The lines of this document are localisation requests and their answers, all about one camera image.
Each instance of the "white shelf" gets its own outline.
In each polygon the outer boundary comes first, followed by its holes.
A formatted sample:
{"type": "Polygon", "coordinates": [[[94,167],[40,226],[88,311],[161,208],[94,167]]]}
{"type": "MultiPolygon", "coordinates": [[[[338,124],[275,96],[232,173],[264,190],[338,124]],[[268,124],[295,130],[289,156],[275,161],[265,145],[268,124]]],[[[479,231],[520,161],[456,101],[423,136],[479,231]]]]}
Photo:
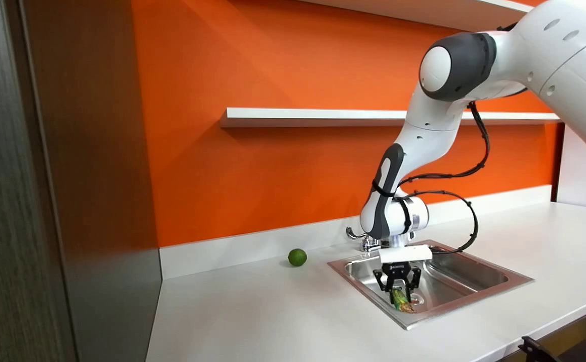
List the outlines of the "white shelf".
{"type": "MultiPolygon", "coordinates": [[[[555,124],[555,113],[479,113],[485,124],[523,126],[555,124]]],[[[248,109],[228,106],[223,128],[396,128],[407,110],[356,110],[356,109],[248,109]]]]}

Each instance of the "gray wall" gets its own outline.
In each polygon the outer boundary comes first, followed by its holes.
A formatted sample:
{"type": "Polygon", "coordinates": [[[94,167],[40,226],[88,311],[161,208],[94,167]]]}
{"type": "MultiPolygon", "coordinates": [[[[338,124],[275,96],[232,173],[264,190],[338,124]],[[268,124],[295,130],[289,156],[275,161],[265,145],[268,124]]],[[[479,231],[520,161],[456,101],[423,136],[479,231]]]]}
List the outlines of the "gray wall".
{"type": "Polygon", "coordinates": [[[159,287],[131,3],[1,0],[0,360],[141,362],[159,287]]]}

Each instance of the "sink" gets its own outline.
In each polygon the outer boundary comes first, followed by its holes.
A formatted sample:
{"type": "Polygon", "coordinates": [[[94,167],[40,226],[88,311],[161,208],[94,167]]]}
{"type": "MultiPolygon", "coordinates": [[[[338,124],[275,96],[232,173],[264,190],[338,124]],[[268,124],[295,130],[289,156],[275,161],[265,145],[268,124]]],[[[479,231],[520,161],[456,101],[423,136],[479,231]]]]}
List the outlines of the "sink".
{"type": "Polygon", "coordinates": [[[527,276],[484,261],[470,253],[457,253],[442,244],[423,244],[432,250],[432,260],[411,264],[411,268],[416,268],[420,276],[418,287],[411,293],[408,312],[396,311],[391,304],[389,292],[380,290],[374,277],[374,271],[379,273],[380,269],[379,258],[334,260],[329,261],[329,265],[404,331],[411,331],[428,319],[532,281],[527,276]]]}

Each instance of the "green ball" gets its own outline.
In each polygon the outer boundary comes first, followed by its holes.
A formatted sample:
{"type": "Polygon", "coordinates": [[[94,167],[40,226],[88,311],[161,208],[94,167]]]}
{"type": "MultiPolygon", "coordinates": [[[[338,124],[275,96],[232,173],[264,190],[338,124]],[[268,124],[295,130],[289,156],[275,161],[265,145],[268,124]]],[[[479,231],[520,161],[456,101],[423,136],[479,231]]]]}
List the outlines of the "green ball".
{"type": "Polygon", "coordinates": [[[289,261],[289,265],[299,268],[309,261],[309,253],[299,248],[294,248],[287,253],[287,261],[289,261]]]}

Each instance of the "orange wall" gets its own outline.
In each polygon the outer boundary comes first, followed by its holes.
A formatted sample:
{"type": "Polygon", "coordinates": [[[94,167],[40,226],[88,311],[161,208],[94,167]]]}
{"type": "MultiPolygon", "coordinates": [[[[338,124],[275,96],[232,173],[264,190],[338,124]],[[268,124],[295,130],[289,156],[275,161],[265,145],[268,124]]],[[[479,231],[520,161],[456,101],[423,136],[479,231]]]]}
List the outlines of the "orange wall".
{"type": "MultiPolygon", "coordinates": [[[[423,52],[452,34],[295,0],[135,0],[135,22],[161,245],[356,216],[399,130],[222,130],[223,109],[407,109],[423,52]]],[[[546,110],[530,95],[479,106],[546,110]]],[[[489,167],[436,187],[551,181],[555,126],[489,131],[489,167]]],[[[464,128],[428,170],[479,156],[464,128]]]]}

